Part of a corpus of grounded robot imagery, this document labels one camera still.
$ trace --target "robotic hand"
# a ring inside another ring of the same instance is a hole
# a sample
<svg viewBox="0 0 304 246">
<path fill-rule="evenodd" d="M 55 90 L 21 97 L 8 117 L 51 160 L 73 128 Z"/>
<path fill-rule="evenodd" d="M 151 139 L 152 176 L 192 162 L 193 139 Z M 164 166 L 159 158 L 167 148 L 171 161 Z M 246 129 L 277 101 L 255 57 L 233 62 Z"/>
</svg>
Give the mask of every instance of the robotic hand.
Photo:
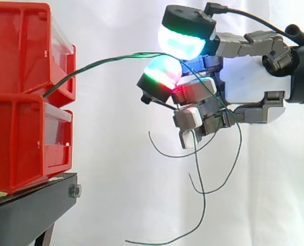
<svg viewBox="0 0 304 246">
<path fill-rule="evenodd" d="M 167 6 L 159 44 L 185 64 L 170 56 L 158 57 L 148 65 L 137 84 L 143 90 L 142 101 L 146 104 L 152 100 L 165 103 L 172 97 L 181 106 L 174 111 L 173 119 L 180 128 L 183 148 L 193 146 L 189 137 L 192 130 L 200 141 L 235 122 L 272 122 L 284 113 L 284 100 L 304 104 L 304 33 L 295 25 L 289 25 L 284 33 L 255 16 L 253 19 L 274 31 L 244 36 L 217 33 L 212 17 L 227 12 L 252 17 L 212 3 L 207 3 L 204 11 Z M 298 46 L 286 45 L 283 35 Z M 246 63 L 248 69 L 222 73 L 223 58 L 247 55 L 251 57 L 240 62 Z M 229 111 L 225 106 L 230 104 L 239 106 Z"/>
</svg>

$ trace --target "black cable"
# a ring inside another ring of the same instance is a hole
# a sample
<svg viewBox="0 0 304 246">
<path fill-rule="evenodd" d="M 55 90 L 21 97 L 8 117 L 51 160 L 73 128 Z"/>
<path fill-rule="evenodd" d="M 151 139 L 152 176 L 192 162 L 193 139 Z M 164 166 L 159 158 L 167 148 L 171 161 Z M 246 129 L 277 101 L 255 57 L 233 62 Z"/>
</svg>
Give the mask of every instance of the black cable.
<svg viewBox="0 0 304 246">
<path fill-rule="evenodd" d="M 171 106 L 169 104 L 166 104 L 166 103 L 164 103 L 162 101 L 152 100 L 152 103 L 159 104 L 161 106 L 164 106 L 164 107 L 169 108 L 169 109 L 174 110 L 174 111 L 177 110 L 175 107 L 173 107 L 173 106 Z"/>
<path fill-rule="evenodd" d="M 289 40 L 295 42 L 294 38 L 287 34 L 286 32 L 282 31 L 281 29 L 275 27 L 274 25 L 270 24 L 269 22 L 253 15 L 253 14 L 250 14 L 250 13 L 247 13 L 245 11 L 242 11 L 242 10 L 238 10 L 238 9 L 231 9 L 231 8 L 228 8 L 227 9 L 227 13 L 233 13 L 233 14 L 239 14 L 239 15 L 242 15 L 242 16 L 245 16 L 245 17 L 248 17 L 256 22 L 259 22 L 260 24 L 268 27 L 269 29 L 273 30 L 274 32 L 284 36 L 284 37 L 287 37 Z"/>
<path fill-rule="evenodd" d="M 195 134 L 193 131 L 191 131 L 192 134 L 193 134 L 193 141 L 194 141 L 194 154 L 195 154 L 195 162 L 196 162 L 196 167 L 197 167 L 197 172 L 198 172 L 198 176 L 199 176 L 199 180 L 200 180 L 200 185 L 201 185 L 201 190 L 204 192 L 204 186 L 203 186 L 203 181 L 202 181 L 202 176 L 201 176 L 201 172 L 200 172 L 200 166 L 199 166 L 199 159 L 198 159 L 198 150 L 197 150 L 197 140 L 196 140 L 196 137 L 195 137 Z M 167 244 L 170 244 L 172 242 L 175 242 L 183 237 L 186 237 L 187 235 L 195 232 L 199 227 L 200 225 L 202 224 L 202 221 L 204 219 L 204 215 L 205 215 L 205 211 L 206 211 L 206 197 L 205 197 L 205 194 L 202 195 L 203 196 L 203 210 L 202 210 L 202 215 L 201 215 L 201 219 L 199 221 L 199 223 L 197 224 L 196 227 L 194 227 L 191 231 L 183 234 L 182 236 L 180 237 L 177 237 L 171 241 L 168 241 L 168 242 L 163 242 L 163 243 L 146 243 L 146 242 L 135 242 L 135 241 L 129 241 L 129 240 L 126 240 L 126 242 L 129 242 L 129 243 L 132 243 L 132 244 L 140 244 L 140 245 L 167 245 Z"/>
<path fill-rule="evenodd" d="M 219 123 L 218 123 L 218 126 L 217 126 L 217 130 L 214 132 L 213 136 L 201 147 L 197 150 L 197 152 L 199 152 L 200 150 L 203 150 L 209 143 L 211 143 L 211 141 L 214 139 L 214 137 L 216 136 L 218 130 L 220 129 L 220 120 L 219 120 Z M 156 149 L 156 151 L 159 152 L 159 154 L 165 156 L 165 157 L 169 157 L 169 158 L 185 158 L 185 157 L 188 157 L 188 156 L 191 156 L 194 154 L 194 152 L 190 153 L 190 154 L 186 154 L 186 155 L 179 155 L 179 156 L 176 156 L 176 155 L 168 155 L 168 154 L 165 154 L 163 153 L 161 150 L 159 150 L 159 148 L 156 146 L 156 144 L 154 143 L 154 141 L 152 140 L 152 137 L 151 137 L 151 132 L 148 132 L 148 137 L 150 139 L 150 142 L 151 144 L 153 145 L 153 147 Z"/>
</svg>

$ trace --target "green led light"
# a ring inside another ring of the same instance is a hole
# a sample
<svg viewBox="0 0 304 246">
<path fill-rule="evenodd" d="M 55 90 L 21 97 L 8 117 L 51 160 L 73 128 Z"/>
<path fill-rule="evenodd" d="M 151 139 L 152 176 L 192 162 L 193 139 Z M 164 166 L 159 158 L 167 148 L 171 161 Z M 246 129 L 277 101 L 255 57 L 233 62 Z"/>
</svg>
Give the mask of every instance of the green led light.
<svg viewBox="0 0 304 246">
<path fill-rule="evenodd" d="M 194 59 L 205 46 L 205 40 L 170 31 L 163 25 L 160 27 L 158 39 L 165 53 L 183 60 Z"/>
<path fill-rule="evenodd" d="M 145 68 L 144 73 L 154 81 L 174 89 L 182 76 L 182 66 L 178 60 L 161 55 L 151 61 Z"/>
</svg>

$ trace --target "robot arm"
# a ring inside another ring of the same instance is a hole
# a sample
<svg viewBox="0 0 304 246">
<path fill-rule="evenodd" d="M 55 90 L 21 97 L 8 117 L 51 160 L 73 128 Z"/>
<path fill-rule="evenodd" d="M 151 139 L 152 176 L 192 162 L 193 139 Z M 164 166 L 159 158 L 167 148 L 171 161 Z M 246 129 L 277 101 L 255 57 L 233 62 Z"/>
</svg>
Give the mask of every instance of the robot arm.
<svg viewBox="0 0 304 246">
<path fill-rule="evenodd" d="M 221 7 L 216 4 L 213 12 L 210 6 L 213 4 L 207 4 L 204 12 L 168 6 L 162 28 L 182 33 L 185 37 L 182 43 L 178 35 L 169 38 L 165 45 L 160 43 L 165 40 L 165 33 L 161 37 L 159 34 L 159 43 L 165 52 L 188 60 L 186 64 L 199 73 L 204 84 L 182 66 L 181 79 L 169 94 L 175 104 L 182 106 L 175 111 L 173 119 L 180 128 L 183 148 L 192 147 L 189 142 L 191 130 L 195 131 L 197 140 L 201 140 L 219 128 L 233 126 L 235 121 L 248 124 L 272 122 L 284 113 L 284 100 L 304 104 L 304 44 L 288 47 L 283 37 L 274 31 L 256 31 L 244 36 L 217 33 L 212 15 Z M 304 43 L 304 34 L 298 27 L 289 27 L 287 33 L 291 33 L 291 39 Z M 196 57 L 197 46 L 190 46 L 188 37 L 195 38 L 192 44 L 204 42 L 197 53 L 200 56 Z M 173 43 L 177 49 L 169 48 Z M 223 58 L 243 56 L 251 56 L 244 68 L 224 73 L 227 68 L 224 68 Z M 145 91 L 145 97 L 160 99 L 155 90 L 152 93 Z M 230 113 L 219 100 L 226 106 L 240 106 Z"/>
</svg>

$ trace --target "black fingertip cap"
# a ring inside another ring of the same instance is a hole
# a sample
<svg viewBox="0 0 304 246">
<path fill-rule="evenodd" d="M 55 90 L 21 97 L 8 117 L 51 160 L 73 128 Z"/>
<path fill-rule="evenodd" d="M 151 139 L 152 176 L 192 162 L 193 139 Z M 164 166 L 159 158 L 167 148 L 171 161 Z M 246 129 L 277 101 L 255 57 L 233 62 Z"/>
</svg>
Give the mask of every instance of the black fingertip cap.
<svg viewBox="0 0 304 246">
<path fill-rule="evenodd" d="M 215 29 L 216 21 L 199 9 L 168 5 L 162 25 L 176 33 L 209 40 Z"/>
<path fill-rule="evenodd" d="M 145 73 L 141 76 L 140 80 L 137 82 L 137 86 L 141 88 L 148 95 L 162 101 L 166 102 L 172 94 L 172 89 L 166 87 L 160 82 L 147 76 Z"/>
</svg>

